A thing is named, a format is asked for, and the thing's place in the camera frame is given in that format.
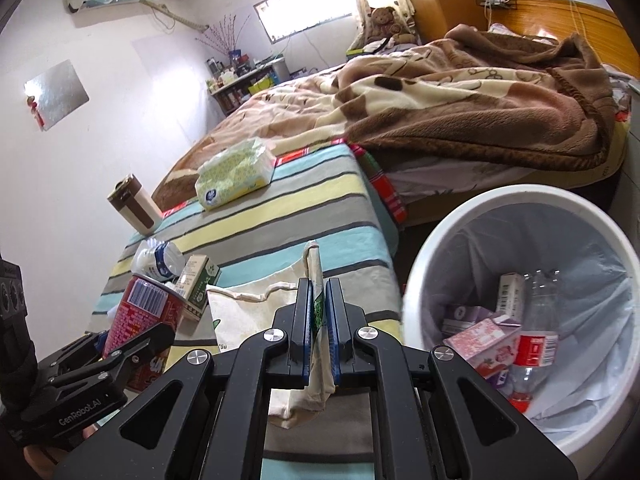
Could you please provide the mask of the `green white small carton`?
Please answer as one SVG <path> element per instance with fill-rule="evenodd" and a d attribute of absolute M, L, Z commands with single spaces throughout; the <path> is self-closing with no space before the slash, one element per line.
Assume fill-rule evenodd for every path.
<path fill-rule="evenodd" d="M 186 262 L 175 284 L 175 292 L 186 302 L 183 315 L 199 321 L 207 307 L 208 285 L 216 285 L 220 278 L 220 267 L 206 255 L 192 255 Z"/>

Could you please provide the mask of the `brown white travel mug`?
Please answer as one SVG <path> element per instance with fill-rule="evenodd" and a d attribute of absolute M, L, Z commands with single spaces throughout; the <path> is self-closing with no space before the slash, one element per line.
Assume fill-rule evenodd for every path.
<path fill-rule="evenodd" d="M 163 221 L 163 213 L 134 174 L 120 180 L 108 194 L 112 207 L 143 236 L 151 235 Z"/>

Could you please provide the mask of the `red white milk carton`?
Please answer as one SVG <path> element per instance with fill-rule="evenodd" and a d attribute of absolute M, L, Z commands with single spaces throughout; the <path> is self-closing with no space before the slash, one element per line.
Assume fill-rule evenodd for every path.
<path fill-rule="evenodd" d="M 485 318 L 442 343 L 457 352 L 483 378 L 507 370 L 515 361 L 521 324 L 498 315 Z"/>

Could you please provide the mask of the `silver wall poster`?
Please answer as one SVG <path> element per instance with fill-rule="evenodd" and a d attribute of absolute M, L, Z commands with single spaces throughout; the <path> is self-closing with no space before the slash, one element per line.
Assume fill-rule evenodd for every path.
<path fill-rule="evenodd" d="M 70 60 L 58 63 L 24 83 L 26 104 L 42 131 L 47 131 L 89 102 Z"/>

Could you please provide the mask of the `decorative branch vase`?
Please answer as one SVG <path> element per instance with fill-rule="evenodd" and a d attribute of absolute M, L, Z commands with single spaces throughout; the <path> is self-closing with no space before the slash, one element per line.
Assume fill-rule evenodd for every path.
<path fill-rule="evenodd" d="M 236 14 L 224 14 L 221 20 L 203 28 L 195 40 L 233 65 L 240 57 L 239 40 L 250 18 L 247 16 L 240 24 L 236 22 L 237 19 Z"/>

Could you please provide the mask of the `wooden headboard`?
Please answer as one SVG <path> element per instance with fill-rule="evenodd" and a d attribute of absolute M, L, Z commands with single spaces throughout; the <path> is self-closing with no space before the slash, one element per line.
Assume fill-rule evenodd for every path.
<path fill-rule="evenodd" d="M 602 63 L 639 77 L 636 47 L 615 13 L 600 6 L 574 0 L 511 0 L 507 8 L 491 11 L 491 21 L 520 35 L 548 32 L 557 40 L 576 32 L 589 42 Z"/>

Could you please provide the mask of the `green tissue pack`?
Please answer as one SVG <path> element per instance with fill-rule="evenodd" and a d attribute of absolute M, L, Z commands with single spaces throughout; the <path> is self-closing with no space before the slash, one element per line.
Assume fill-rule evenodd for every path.
<path fill-rule="evenodd" d="M 205 210 L 224 206 L 270 185 L 276 161 L 262 139 L 234 144 L 198 168 L 196 197 Z"/>

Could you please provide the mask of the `purple snack packet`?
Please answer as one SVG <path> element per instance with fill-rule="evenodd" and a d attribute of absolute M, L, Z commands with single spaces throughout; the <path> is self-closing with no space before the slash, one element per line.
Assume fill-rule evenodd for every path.
<path fill-rule="evenodd" d="M 454 336 L 484 321 L 485 318 L 491 318 L 494 314 L 494 311 L 482 306 L 446 307 L 442 318 L 442 336 L 445 338 Z"/>

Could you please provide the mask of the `brown beige fleece blanket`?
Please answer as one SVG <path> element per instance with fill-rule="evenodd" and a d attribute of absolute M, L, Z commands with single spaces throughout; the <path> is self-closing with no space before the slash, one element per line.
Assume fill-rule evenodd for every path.
<path fill-rule="evenodd" d="M 458 25 L 442 39 L 258 92 L 183 155 L 153 192 L 169 209 L 198 168 L 249 138 L 277 155 L 334 139 L 384 168 L 425 156 L 580 171 L 608 158 L 617 106 L 584 37 L 540 41 Z"/>

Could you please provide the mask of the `clear cola bottle red label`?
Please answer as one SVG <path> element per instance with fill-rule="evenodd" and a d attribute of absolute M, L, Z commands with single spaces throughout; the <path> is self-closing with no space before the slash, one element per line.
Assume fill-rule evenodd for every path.
<path fill-rule="evenodd" d="M 549 377 L 559 345 L 558 270 L 536 270 L 529 275 L 518 353 L 511 366 L 510 403 L 524 414 Z"/>

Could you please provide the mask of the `red drink can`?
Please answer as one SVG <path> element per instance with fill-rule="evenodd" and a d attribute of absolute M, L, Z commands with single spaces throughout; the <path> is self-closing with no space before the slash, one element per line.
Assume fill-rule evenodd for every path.
<path fill-rule="evenodd" d="M 186 300 L 178 292 L 135 273 L 117 306 L 106 337 L 104 358 L 157 323 L 166 324 L 175 332 L 185 307 Z M 149 363 L 138 367 L 129 379 L 127 388 L 136 393 L 148 388 L 163 374 L 168 354 L 168 349 L 158 352 Z"/>

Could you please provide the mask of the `cluttered wall shelf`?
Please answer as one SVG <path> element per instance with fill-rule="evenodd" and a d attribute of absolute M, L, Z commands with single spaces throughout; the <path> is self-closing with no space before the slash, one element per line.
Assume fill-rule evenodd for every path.
<path fill-rule="evenodd" d="M 283 56 L 258 63 L 248 72 L 238 75 L 232 70 L 206 81 L 208 94 L 219 105 L 222 114 L 229 116 L 256 93 L 277 86 L 292 78 Z"/>

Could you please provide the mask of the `window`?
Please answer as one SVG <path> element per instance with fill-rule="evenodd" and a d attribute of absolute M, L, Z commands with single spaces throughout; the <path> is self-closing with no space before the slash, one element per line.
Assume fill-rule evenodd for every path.
<path fill-rule="evenodd" d="M 352 0 L 264 0 L 254 5 L 272 44 L 352 14 Z"/>

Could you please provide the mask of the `white trash bin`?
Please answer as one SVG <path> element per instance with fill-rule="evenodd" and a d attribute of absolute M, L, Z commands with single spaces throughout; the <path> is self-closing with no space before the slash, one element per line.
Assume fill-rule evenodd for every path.
<path fill-rule="evenodd" d="M 405 343 L 446 344 L 563 452 L 600 472 L 639 381 L 639 259 L 578 195 L 503 186 L 457 206 L 416 256 Z"/>

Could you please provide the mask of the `white blue plastic bottle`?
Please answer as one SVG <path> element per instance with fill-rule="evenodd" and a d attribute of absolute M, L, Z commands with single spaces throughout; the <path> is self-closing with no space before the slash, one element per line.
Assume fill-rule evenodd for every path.
<path fill-rule="evenodd" d="M 185 265 L 183 253 L 173 242 L 148 238 L 138 246 L 131 261 L 131 272 L 167 282 L 178 278 Z"/>

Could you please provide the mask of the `striped bed sheet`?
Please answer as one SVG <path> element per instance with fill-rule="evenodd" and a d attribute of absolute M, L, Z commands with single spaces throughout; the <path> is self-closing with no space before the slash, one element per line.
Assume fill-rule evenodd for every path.
<path fill-rule="evenodd" d="M 155 233 L 185 255 L 206 255 L 220 267 L 222 287 L 296 268 L 315 240 L 326 278 L 363 308 L 369 324 L 398 335 L 401 296 L 393 254 L 398 232 L 352 150 L 334 144 L 285 162 L 270 185 L 213 211 L 194 200 L 168 214 Z M 369 398 L 331 396 L 326 409 L 292 429 L 267 430 L 266 479 L 370 479 Z"/>

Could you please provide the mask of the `white purple medicine box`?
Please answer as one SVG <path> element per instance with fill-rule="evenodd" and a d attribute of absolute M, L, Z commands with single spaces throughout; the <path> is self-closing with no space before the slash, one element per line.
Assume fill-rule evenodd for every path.
<path fill-rule="evenodd" d="M 500 276 L 496 313 L 521 322 L 525 304 L 525 278 L 521 274 Z"/>

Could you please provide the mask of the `brown teddy bear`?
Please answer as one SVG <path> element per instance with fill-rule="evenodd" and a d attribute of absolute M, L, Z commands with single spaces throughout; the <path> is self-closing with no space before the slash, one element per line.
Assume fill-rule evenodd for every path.
<path fill-rule="evenodd" d="M 386 39 L 393 40 L 395 44 L 416 44 L 416 35 L 392 6 L 371 11 L 366 44 Z"/>

